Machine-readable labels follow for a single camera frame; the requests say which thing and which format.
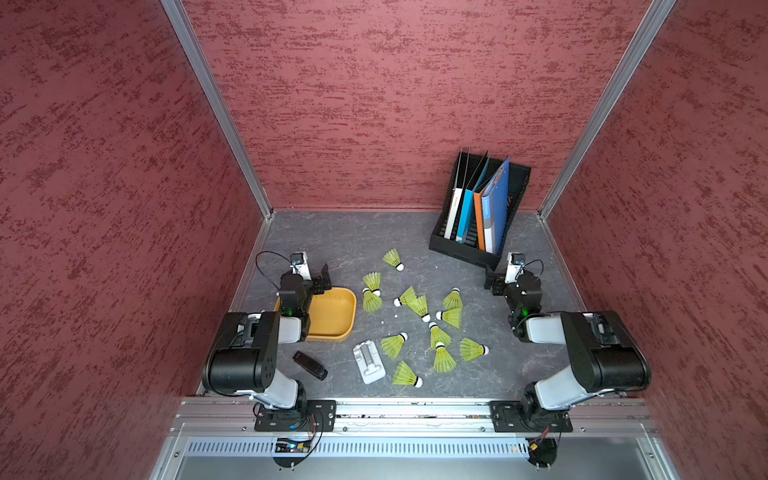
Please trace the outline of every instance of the binder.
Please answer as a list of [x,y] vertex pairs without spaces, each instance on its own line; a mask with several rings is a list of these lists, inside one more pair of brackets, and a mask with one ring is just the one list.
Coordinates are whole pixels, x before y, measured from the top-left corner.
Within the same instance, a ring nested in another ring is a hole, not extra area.
[[502,236],[507,220],[507,195],[509,190],[509,157],[498,168],[482,193],[483,236],[485,251],[501,250]]
[[472,222],[472,213],[475,206],[475,189],[478,186],[479,178],[485,173],[485,168],[481,168],[488,164],[488,152],[485,152],[482,160],[475,167],[475,171],[472,172],[470,177],[465,179],[465,188],[462,198],[461,215],[458,219],[458,230],[456,231],[456,241],[463,243],[467,237],[467,230],[469,230],[469,224]]
[[464,155],[464,149],[458,153],[458,166],[456,168],[456,176],[453,179],[453,197],[451,198],[451,207],[448,211],[448,223],[445,225],[445,234],[443,237],[451,240],[453,234],[453,225],[456,222],[456,213],[458,212],[459,204],[462,201],[462,191],[464,190],[464,177],[466,177],[467,166],[469,165],[469,149],[467,149],[466,159],[464,159],[464,174],[462,172],[462,156]]
[[478,248],[485,250],[485,229],[483,229],[482,218],[482,191],[485,189],[485,185],[491,181],[493,171],[488,170],[488,152],[485,153],[486,157],[483,160],[483,169],[478,178],[477,185],[475,185],[475,192],[473,193],[475,201],[475,224],[478,232]]

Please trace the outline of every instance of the plastic tray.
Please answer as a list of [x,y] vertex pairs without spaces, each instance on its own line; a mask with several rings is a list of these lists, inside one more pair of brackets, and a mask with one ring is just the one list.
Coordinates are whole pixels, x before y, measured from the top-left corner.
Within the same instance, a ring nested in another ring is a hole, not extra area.
[[[310,305],[310,332],[307,342],[343,342],[352,333],[355,325],[355,309],[357,297],[355,293],[340,286],[335,286],[323,295],[312,297]],[[277,299],[275,310],[280,309],[280,299]]]

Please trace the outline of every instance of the orange binder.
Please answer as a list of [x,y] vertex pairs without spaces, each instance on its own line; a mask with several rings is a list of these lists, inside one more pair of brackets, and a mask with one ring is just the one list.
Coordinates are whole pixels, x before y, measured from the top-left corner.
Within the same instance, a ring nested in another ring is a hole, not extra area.
[[475,221],[478,224],[478,248],[485,251],[485,229],[482,226],[482,190],[474,193]]

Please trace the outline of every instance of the badminton shuttlecock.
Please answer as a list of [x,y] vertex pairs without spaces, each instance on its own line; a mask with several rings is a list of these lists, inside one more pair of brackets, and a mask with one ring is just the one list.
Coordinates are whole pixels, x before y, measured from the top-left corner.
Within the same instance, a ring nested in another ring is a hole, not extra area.
[[456,368],[456,361],[453,359],[443,342],[437,342],[435,345],[435,372],[448,373]]
[[437,342],[441,342],[445,346],[451,344],[451,337],[448,336],[448,333],[443,332],[435,322],[429,323],[429,338],[432,340],[433,349],[435,348],[435,345],[437,345]]
[[457,329],[462,328],[462,308],[460,306],[450,310],[439,311],[435,314],[438,320],[453,325]]
[[429,316],[429,310],[427,309],[427,297],[421,295],[416,297],[413,301],[407,303],[411,307],[411,310],[416,312],[417,315],[422,317],[422,321],[427,323],[432,318]]
[[402,344],[405,343],[407,339],[408,334],[405,332],[400,332],[395,336],[388,336],[382,340],[382,350],[384,350],[384,353],[386,353],[390,359],[394,360],[400,354]]
[[408,289],[402,293],[401,296],[393,300],[395,306],[408,305],[409,302],[416,300],[416,292],[413,291],[413,287],[409,286]]
[[370,288],[362,289],[362,309],[368,313],[375,312],[382,307],[384,302],[373,294]]
[[407,363],[401,361],[400,364],[397,365],[395,376],[392,379],[393,385],[413,385],[416,388],[419,388],[423,383],[422,378],[417,376]]
[[402,263],[400,263],[400,255],[397,254],[396,248],[393,248],[387,252],[382,260],[395,267],[395,269],[399,272],[402,272],[403,269],[405,269]]
[[450,310],[458,306],[464,306],[464,304],[462,303],[462,296],[458,293],[458,288],[455,288],[446,298],[442,299],[442,308]]
[[362,278],[362,281],[364,284],[368,286],[368,288],[371,289],[374,295],[381,296],[382,291],[379,290],[379,287],[382,285],[382,274],[379,272],[373,272],[369,273],[368,275],[365,275]]
[[476,341],[468,338],[462,339],[462,342],[458,346],[458,350],[462,354],[462,360],[465,362],[474,360],[479,356],[488,355],[488,352],[491,351],[487,346],[480,345]]

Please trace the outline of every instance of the black file rack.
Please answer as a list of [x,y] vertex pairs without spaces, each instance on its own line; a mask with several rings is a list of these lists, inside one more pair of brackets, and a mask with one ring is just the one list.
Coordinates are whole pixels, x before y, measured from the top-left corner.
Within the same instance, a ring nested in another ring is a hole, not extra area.
[[[462,158],[466,158],[466,154],[460,154]],[[467,170],[469,172],[475,171],[482,160],[483,155],[469,155],[469,164]],[[491,158],[489,160],[489,168],[496,170],[503,161]],[[507,231],[515,218],[515,212],[517,212],[520,206],[520,201],[523,198],[525,189],[528,188],[528,180],[531,178],[531,168],[525,165],[509,164],[509,192],[507,196],[507,222],[504,227],[504,233],[502,234],[502,248],[504,242],[507,239]],[[456,170],[458,168],[458,158],[453,164],[453,172],[451,173],[451,180],[448,185],[448,193],[445,195],[445,203],[442,206],[442,212],[440,218],[437,220],[435,229],[432,231],[432,235],[429,238],[429,249],[435,252],[440,252],[449,257],[453,257],[465,262],[472,263],[477,266],[487,266],[491,270],[495,270],[498,263],[502,260],[501,254],[488,253],[478,248],[478,232],[477,223],[475,222],[475,208],[472,207],[472,222],[469,224],[469,231],[464,243],[457,243],[453,239],[456,238],[456,231],[458,230],[458,216],[453,224],[453,231],[451,234],[451,240],[444,238],[445,225],[448,223],[448,212],[451,207],[451,199],[453,197],[453,182],[456,178]]]

